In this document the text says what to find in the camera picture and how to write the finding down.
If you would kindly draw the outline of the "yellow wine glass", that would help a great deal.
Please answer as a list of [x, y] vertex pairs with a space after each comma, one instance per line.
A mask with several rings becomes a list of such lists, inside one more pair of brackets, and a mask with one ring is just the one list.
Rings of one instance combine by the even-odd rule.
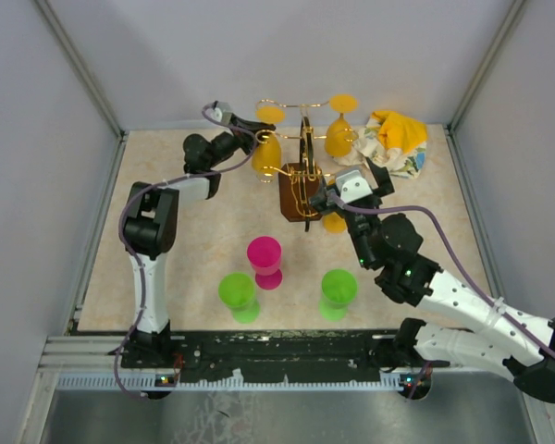
[[345, 115], [353, 112], [358, 102], [351, 95], [337, 94], [332, 96], [328, 103], [339, 116], [327, 128], [325, 150], [330, 156], [342, 157], [350, 153], [356, 139], [355, 132]]
[[257, 132], [258, 142], [252, 157], [252, 167], [257, 178], [264, 183], [271, 182], [281, 166], [281, 147], [276, 136], [276, 125], [285, 118], [284, 111], [273, 105], [261, 105], [256, 110], [257, 118], [269, 129]]
[[336, 212], [323, 216], [322, 223], [324, 229], [332, 234], [339, 234], [347, 230], [345, 219]]

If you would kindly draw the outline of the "pink wine glass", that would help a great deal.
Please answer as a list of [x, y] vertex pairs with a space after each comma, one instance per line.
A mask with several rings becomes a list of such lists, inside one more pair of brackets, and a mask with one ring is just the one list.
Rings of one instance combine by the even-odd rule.
[[247, 259], [254, 271], [256, 284], [262, 290], [275, 290], [280, 286], [282, 249], [279, 242], [269, 236], [252, 240], [246, 250]]

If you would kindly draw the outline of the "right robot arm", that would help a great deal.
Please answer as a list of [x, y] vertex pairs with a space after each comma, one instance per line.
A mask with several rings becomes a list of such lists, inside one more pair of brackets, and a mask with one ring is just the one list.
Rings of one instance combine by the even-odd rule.
[[529, 314], [486, 295], [463, 272], [455, 277], [419, 253], [423, 237], [408, 213], [422, 212], [439, 235], [433, 213], [419, 205], [385, 208], [394, 192], [388, 171], [371, 164], [370, 185], [358, 167], [321, 179], [310, 205], [321, 215], [336, 213], [347, 230], [359, 265], [378, 273], [376, 285], [398, 304], [438, 313], [460, 324], [441, 327], [406, 318], [395, 337], [396, 358], [405, 365], [447, 362], [474, 367], [512, 382], [526, 395], [555, 404], [555, 317]]

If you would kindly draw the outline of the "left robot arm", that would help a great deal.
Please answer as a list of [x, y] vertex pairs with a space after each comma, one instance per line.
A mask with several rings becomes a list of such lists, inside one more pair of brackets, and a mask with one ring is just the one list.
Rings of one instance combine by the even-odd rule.
[[230, 116], [226, 131], [208, 141], [193, 133], [183, 142], [185, 175], [170, 182], [134, 183], [118, 222], [129, 254], [135, 289], [135, 319], [116, 358], [124, 368], [170, 367], [178, 346], [167, 311], [166, 261], [178, 231], [182, 204], [209, 200], [219, 189], [216, 166], [237, 151], [250, 156], [276, 126]]

